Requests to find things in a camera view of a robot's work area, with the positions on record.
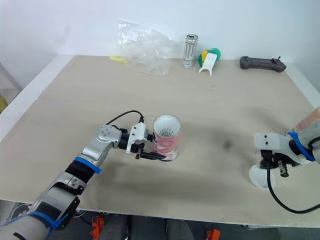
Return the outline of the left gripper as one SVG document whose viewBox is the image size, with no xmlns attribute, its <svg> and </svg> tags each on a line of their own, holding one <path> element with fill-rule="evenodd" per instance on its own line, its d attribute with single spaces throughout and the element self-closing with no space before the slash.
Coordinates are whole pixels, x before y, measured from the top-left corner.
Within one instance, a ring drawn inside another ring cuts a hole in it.
<svg viewBox="0 0 320 240">
<path fill-rule="evenodd" d="M 134 146 L 135 146 L 135 153 L 136 153 L 135 158 L 137 160 L 139 160 L 140 158 L 143 158 L 143 159 L 148 159 L 148 160 L 162 161 L 166 158 L 165 155 L 162 155 L 162 154 L 159 154 L 156 152 L 144 152 L 144 147 L 145 147 L 144 143 L 139 143 L 139 144 L 135 143 Z"/>
</svg>

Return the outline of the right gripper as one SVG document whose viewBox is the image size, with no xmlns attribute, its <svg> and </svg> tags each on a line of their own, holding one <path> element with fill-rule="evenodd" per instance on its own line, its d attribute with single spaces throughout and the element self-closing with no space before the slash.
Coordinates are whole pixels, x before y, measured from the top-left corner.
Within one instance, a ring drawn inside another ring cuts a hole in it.
<svg viewBox="0 0 320 240">
<path fill-rule="evenodd" d="M 267 168 L 276 169 L 279 167 L 280 176 L 283 178 L 288 177 L 287 164 L 283 160 L 278 162 L 273 158 L 273 152 L 271 150 L 260 150 L 261 161 L 259 163 L 259 168 L 266 170 Z"/>
</svg>

